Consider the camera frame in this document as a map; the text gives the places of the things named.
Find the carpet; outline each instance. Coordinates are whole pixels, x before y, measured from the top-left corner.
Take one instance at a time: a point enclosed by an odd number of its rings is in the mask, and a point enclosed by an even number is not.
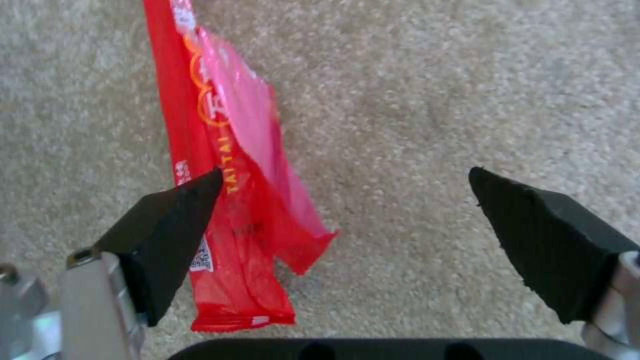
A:
[[[640,233],[635,0],[198,0],[198,20],[274,84],[285,147],[342,235],[278,275],[295,327],[250,337],[579,341],[523,284],[467,172],[565,192]],[[0,261],[51,291],[64,259],[172,185],[139,1],[0,12]],[[194,342],[186,282],[145,359]]]

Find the red plastic wrapper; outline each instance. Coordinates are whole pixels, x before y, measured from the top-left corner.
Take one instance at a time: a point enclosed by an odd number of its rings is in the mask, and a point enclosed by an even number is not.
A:
[[[275,257],[304,274],[335,233],[285,157],[274,91],[188,0],[144,0],[176,184],[220,167],[224,189],[191,265],[194,331],[294,323]]]

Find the qr code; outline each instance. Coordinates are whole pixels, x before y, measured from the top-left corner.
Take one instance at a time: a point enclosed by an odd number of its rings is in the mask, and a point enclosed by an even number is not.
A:
[[[191,262],[189,267],[191,271],[208,271],[213,272],[213,260],[211,259],[211,250],[209,250],[209,244],[207,244],[207,238],[202,237],[196,256]]]

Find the screw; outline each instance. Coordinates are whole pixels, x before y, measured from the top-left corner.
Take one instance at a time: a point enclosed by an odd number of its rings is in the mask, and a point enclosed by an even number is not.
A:
[[[75,268],[76,266],[84,265],[97,259],[100,259],[100,252],[93,247],[85,247],[84,249],[74,252],[67,258],[67,268]]]
[[[18,283],[18,269],[13,264],[1,263],[0,264],[0,282],[5,284],[15,285]]]

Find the red snack bag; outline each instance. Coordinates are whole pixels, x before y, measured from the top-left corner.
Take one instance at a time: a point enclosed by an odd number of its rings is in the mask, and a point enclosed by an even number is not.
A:
[[[273,89],[196,26],[189,0],[144,0],[175,182],[214,167],[225,187],[191,265],[194,331],[294,323],[274,257],[305,273],[329,233],[287,161]]]

